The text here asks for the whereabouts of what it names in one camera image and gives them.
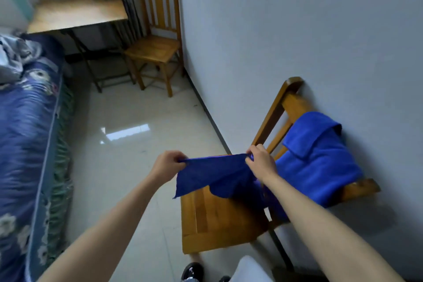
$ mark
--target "wooden chair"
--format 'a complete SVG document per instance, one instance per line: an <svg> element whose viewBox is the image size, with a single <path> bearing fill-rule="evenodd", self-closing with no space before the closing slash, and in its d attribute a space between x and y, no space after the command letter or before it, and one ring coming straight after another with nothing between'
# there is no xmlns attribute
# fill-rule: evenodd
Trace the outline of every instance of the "wooden chair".
<svg viewBox="0 0 423 282"><path fill-rule="evenodd" d="M252 142L253 145L264 144L283 112L286 111L287 122L267 147L267 151L272 153L295 121L304 113L314 110L304 98L296 94L303 83L300 77L292 77L283 83ZM286 151L286 147L283 147L276 154L275 159ZM380 188L374 180L362 179L336 192L330 205L379 191ZM253 211L239 201L214 196L210 193L209 187L182 196L181 210L182 251L185 254L252 242L264 232L269 231L287 268L290 263L291 271L293 271L292 263L273 231L275 227L286 221L275 217L272 210L270 210L272 221L269 221L263 210Z"/></svg>
<svg viewBox="0 0 423 282"><path fill-rule="evenodd" d="M182 53L182 38L181 38L181 23L179 18L179 0L173 0L173 12L175 18L175 27L172 26L172 15L170 0L148 0L149 9L147 9L145 0L141 1L141 8L143 12L143 21L146 29L146 37L138 40L135 44L130 46L125 55L130 58L131 72L135 75L141 90L145 89L142 76L156 79L166 83L167 94L172 97L172 87L170 79L175 74L179 67L182 67L182 75L184 74L184 56ZM151 34L151 27L167 30L176 33L177 39L154 36ZM169 74L167 71L167 64L173 56L177 57L179 65ZM144 62L141 69L150 62L156 65L157 70L160 70L163 79L144 75L139 72L135 65L135 60Z"/></svg>

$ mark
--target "shoe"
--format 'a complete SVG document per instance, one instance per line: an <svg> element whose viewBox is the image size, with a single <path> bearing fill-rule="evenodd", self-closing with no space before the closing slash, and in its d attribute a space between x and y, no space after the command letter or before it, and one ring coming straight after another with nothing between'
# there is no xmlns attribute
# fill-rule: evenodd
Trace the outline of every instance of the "shoe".
<svg viewBox="0 0 423 282"><path fill-rule="evenodd" d="M200 263L193 262L189 263L185 268L181 280L186 279L197 279L198 282L203 282L204 268Z"/></svg>
<svg viewBox="0 0 423 282"><path fill-rule="evenodd" d="M229 282L229 280L230 280L230 276L227 276L227 275L224 275L220 280L219 280L219 282Z"/></svg>

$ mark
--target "person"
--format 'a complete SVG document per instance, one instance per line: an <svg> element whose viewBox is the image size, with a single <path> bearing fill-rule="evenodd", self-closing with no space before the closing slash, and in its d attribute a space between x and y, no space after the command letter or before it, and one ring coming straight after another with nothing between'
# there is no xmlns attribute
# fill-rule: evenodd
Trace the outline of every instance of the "person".
<svg viewBox="0 0 423 282"><path fill-rule="evenodd" d="M382 256L353 230L280 177L273 158L263 145L251 146L247 153L254 156L254 161L246 158L248 167L277 197L327 279L331 282L403 281ZM185 158L177 150L158 156L148 176L103 219L78 237L44 272L39 282L108 281L150 199L161 185L186 166L179 162ZM231 281L252 281L252 277L255 281L271 281L263 269L259 272L261 267L252 262L252 258L243 258ZM201 282L203 275L202 266L193 263L186 268L182 279Z"/></svg>

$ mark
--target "floor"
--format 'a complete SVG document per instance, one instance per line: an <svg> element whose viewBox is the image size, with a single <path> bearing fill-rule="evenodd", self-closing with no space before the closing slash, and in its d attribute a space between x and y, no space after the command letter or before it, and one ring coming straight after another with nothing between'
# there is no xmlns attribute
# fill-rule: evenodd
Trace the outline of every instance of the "floor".
<svg viewBox="0 0 423 282"><path fill-rule="evenodd" d="M95 66L97 74L124 68L119 58L97 61ZM187 78L179 72L172 79L174 96L168 98L163 83L146 79L147 88L141 91L128 77L99 94L81 63L74 71L74 197L67 232L71 242L145 178L162 151L179 149L189 157L225 154ZM157 73L154 67L149 71ZM182 253L181 205L174 195L175 179L153 196L111 281L180 280L192 260ZM265 234L253 244L201 253L205 281L233 274L246 254L268 274L281 263Z"/></svg>

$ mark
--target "gray blanket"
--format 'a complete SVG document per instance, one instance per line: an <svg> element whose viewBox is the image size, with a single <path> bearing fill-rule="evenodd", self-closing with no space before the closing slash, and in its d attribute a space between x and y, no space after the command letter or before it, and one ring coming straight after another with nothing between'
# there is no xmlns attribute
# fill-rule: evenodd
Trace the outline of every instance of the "gray blanket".
<svg viewBox="0 0 423 282"><path fill-rule="evenodd" d="M0 84L19 81L23 66L37 60L41 53L40 43L0 34Z"/></svg>

